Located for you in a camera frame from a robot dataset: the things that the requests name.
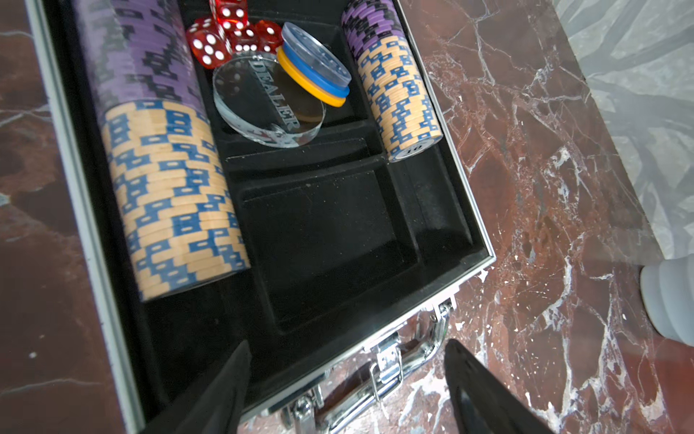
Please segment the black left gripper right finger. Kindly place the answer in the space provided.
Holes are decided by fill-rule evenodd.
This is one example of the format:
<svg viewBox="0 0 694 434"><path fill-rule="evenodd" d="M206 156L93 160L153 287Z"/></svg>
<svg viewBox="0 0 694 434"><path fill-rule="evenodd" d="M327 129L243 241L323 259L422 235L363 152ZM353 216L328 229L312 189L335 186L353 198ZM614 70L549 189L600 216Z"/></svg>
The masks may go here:
<svg viewBox="0 0 694 434"><path fill-rule="evenodd" d="M444 367L460 433L551 432L455 339L446 343Z"/></svg>

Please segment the silver aluminium poker case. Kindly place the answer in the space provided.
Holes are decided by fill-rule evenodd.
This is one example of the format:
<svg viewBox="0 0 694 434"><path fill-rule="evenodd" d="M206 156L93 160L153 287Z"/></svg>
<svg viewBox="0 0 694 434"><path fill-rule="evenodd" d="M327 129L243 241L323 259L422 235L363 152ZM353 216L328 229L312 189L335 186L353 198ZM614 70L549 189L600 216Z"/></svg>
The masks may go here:
<svg viewBox="0 0 694 434"><path fill-rule="evenodd" d="M288 405L421 310L446 316L494 262L452 137L388 160L359 81L309 145L274 150L224 126L198 72L248 271L141 302L71 1L26 5L128 432L202 393L249 344L242 419Z"/></svg>

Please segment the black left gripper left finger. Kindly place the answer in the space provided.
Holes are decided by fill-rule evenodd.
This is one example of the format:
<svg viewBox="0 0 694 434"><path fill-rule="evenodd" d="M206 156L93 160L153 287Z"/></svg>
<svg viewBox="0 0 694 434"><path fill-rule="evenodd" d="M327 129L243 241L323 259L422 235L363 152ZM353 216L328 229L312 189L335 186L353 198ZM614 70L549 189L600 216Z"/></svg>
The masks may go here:
<svg viewBox="0 0 694 434"><path fill-rule="evenodd" d="M249 386L247 341L213 366L152 419L144 433L235 433Z"/></svg>

